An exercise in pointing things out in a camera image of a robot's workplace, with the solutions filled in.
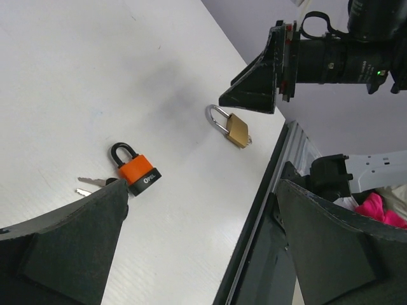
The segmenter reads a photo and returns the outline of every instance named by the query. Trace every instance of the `black padlock shackle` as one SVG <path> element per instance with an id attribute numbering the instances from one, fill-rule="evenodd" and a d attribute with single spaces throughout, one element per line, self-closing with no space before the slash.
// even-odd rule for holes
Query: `black padlock shackle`
<path id="1" fill-rule="evenodd" d="M 134 149 L 131 148 L 130 145 L 123 143 L 123 142 L 116 143 L 110 149 L 110 155 L 112 156 L 114 162 L 116 162 L 116 164 L 119 166 L 119 168 L 121 168 L 124 164 L 126 164 L 117 155 L 117 150 L 119 148 L 124 148 L 131 155 L 132 159 L 135 159 L 139 155 L 134 151 Z"/>

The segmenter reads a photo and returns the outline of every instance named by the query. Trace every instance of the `red cloth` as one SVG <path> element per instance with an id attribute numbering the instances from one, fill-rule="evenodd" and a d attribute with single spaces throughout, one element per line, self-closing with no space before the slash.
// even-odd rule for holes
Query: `red cloth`
<path id="1" fill-rule="evenodd" d="M 407 229 L 407 222 L 397 213 L 391 210 L 384 211 L 382 197 L 376 193 L 371 193 L 364 203 L 355 209 L 355 212 L 391 226 Z"/>

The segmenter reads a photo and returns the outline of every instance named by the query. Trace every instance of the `orange padlock body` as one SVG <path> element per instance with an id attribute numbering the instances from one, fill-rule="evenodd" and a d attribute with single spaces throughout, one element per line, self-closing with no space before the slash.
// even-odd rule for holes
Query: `orange padlock body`
<path id="1" fill-rule="evenodd" d="M 132 161 L 120 167 L 119 175 L 121 178 L 126 179 L 129 185 L 132 185 L 152 169 L 153 166 L 150 164 L 150 162 L 146 159 L 146 157 L 140 154 Z"/>

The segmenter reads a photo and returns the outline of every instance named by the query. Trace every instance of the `padlock body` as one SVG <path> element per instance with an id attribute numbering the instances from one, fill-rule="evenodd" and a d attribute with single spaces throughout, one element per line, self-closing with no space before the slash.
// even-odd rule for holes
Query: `padlock body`
<path id="1" fill-rule="evenodd" d="M 159 171 L 142 154 L 119 167 L 119 175 L 127 180 L 128 189 L 134 196 L 143 192 L 161 177 Z"/>
<path id="2" fill-rule="evenodd" d="M 249 143 L 249 127 L 236 114 L 230 114 L 226 122 L 229 134 L 226 138 L 240 148 L 245 148 Z"/>

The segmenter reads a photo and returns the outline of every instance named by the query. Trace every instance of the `clothing pile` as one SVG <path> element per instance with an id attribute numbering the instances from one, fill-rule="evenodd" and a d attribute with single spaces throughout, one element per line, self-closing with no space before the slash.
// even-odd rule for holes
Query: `clothing pile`
<path id="1" fill-rule="evenodd" d="M 407 229 L 407 184 L 372 190 L 362 204 L 353 197 L 339 198 L 334 203 L 384 224 Z"/>

